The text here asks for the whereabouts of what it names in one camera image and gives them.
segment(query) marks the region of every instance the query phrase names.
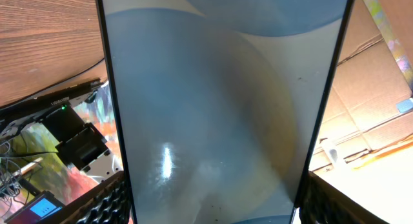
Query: black frame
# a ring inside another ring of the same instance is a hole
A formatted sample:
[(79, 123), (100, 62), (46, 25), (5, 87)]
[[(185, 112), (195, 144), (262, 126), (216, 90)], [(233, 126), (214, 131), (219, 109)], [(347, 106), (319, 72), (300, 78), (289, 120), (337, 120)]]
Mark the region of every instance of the black frame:
[[(304, 168), (303, 172), (301, 173), (301, 178), (299, 181), (299, 186), (296, 194), (296, 199), (294, 201), (294, 207), (292, 209), (292, 213), (290, 216), (290, 223), (292, 222), (294, 218), (294, 214), (296, 212), (296, 209), (294, 208), (299, 208), (301, 204), (301, 200), (305, 195), (305, 183), (308, 178), (308, 167), (310, 164), (311, 156), (314, 151), (314, 147), (316, 145), (316, 139), (318, 137), (318, 132), (319, 128), (321, 126), (321, 121), (323, 119), (325, 107), (327, 105), (327, 99), (328, 95), (330, 94), (334, 74), (336, 73), (336, 67), (338, 63), (338, 59), (340, 56), (340, 51), (341, 47), (344, 42), (344, 36), (347, 30), (347, 25), (348, 21), (350, 19), (352, 7), (353, 7), (354, 0), (347, 0), (345, 11), (343, 14), (343, 18), (341, 21), (340, 29), (337, 35), (337, 41), (336, 41), (336, 46), (334, 48), (334, 53), (333, 57), (331, 60), (330, 68), (328, 71), (327, 75), (327, 80), (325, 83), (324, 91), (323, 91), (323, 96), (321, 98), (318, 114), (317, 114), (317, 119), (316, 119), (316, 124), (314, 125), (314, 130), (313, 134), (311, 137), (310, 141), (310, 146), (308, 147), (308, 152), (307, 156), (305, 159), (304, 163)], [(135, 205), (134, 205), (134, 199), (133, 199), (133, 193), (132, 193), (132, 184), (130, 182), (129, 178), (129, 168), (128, 168), (128, 161), (126, 158), (126, 150), (125, 150), (125, 144), (123, 143), (123, 131), (122, 131), (122, 124), (121, 124), (121, 117), (119, 113), (119, 107), (117, 104), (117, 96), (116, 96), (116, 86), (115, 86), (115, 80), (114, 80), (114, 73), (113, 73), (113, 68), (112, 68), (112, 57), (110, 56), (110, 48), (109, 48), (109, 40), (108, 40), (108, 32), (106, 29), (106, 19), (105, 19), (105, 11), (103, 9), (103, 0), (96, 0), (96, 8), (97, 8), (97, 16), (99, 18), (99, 26), (101, 29), (101, 37), (102, 37), (102, 43), (103, 43), (103, 52), (105, 53), (105, 61), (106, 61), (106, 70), (108, 72), (108, 80), (109, 80), (109, 86), (110, 86), (110, 93), (112, 95), (112, 104), (114, 107), (114, 116), (115, 116), (115, 122), (116, 122), (116, 128), (117, 128), (117, 135), (119, 139), (119, 146), (121, 149), (121, 156), (122, 156), (122, 162), (123, 162), (123, 168), (125, 173), (125, 178), (126, 178), (126, 184), (128, 187), (128, 191), (130, 195), (132, 196), (131, 199), (131, 204), (132, 204), (132, 219), (134, 220), (134, 223), (137, 223), (136, 220), (136, 210), (135, 210)]]

